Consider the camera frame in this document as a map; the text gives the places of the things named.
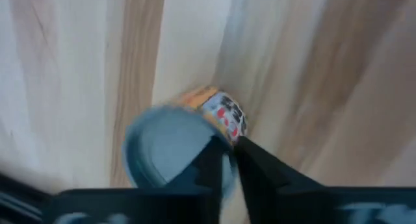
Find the light wooden floor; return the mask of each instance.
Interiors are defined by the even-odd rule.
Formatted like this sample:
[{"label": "light wooden floor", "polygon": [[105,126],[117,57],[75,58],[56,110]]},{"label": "light wooden floor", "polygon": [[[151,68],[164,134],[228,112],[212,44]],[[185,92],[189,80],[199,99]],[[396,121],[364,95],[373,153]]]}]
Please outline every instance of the light wooden floor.
[{"label": "light wooden floor", "polygon": [[[250,138],[324,184],[416,186],[416,0],[0,0],[0,172],[129,186],[125,127],[224,88]],[[222,223],[243,223],[241,188]]]}]

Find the cylindrical container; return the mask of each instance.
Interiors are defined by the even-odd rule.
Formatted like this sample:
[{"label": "cylindrical container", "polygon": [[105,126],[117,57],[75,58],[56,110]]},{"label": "cylindrical container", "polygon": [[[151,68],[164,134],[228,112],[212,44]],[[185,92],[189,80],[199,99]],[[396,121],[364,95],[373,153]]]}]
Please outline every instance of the cylindrical container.
[{"label": "cylindrical container", "polygon": [[[201,87],[136,118],[122,147],[124,167],[134,186],[163,187],[196,158],[211,136],[232,148],[245,134],[246,116],[237,102],[217,87]],[[224,199],[233,191],[236,176],[236,160],[224,154]]]}]

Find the wooden surface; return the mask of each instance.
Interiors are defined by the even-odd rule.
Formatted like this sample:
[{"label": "wooden surface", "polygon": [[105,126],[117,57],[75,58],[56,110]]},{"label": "wooden surface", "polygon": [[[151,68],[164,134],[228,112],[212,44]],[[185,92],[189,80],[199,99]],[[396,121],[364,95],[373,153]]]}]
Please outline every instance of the wooden surface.
[{"label": "wooden surface", "polygon": [[[416,0],[0,0],[0,172],[130,186],[126,126],[215,84],[324,184],[416,186]],[[241,186],[222,223],[247,220]]]}]

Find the can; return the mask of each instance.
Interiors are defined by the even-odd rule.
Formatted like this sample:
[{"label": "can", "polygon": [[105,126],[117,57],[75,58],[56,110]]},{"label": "can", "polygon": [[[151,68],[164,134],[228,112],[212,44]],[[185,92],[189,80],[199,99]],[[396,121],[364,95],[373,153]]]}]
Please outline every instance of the can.
[{"label": "can", "polygon": [[[246,116],[228,93],[215,86],[196,88],[134,120],[122,147],[124,168],[133,186],[160,188],[191,163],[212,135],[232,149],[246,131]],[[230,152],[223,155],[223,200],[231,195],[237,177]]]}]

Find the can label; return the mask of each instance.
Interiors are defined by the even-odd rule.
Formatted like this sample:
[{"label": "can label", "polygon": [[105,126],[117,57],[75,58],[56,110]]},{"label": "can label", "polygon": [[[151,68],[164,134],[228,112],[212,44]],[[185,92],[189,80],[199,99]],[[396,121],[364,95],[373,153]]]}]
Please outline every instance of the can label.
[{"label": "can label", "polygon": [[217,87],[206,86],[184,93],[174,101],[186,109],[199,112],[234,145],[247,131],[246,116],[231,96]]}]

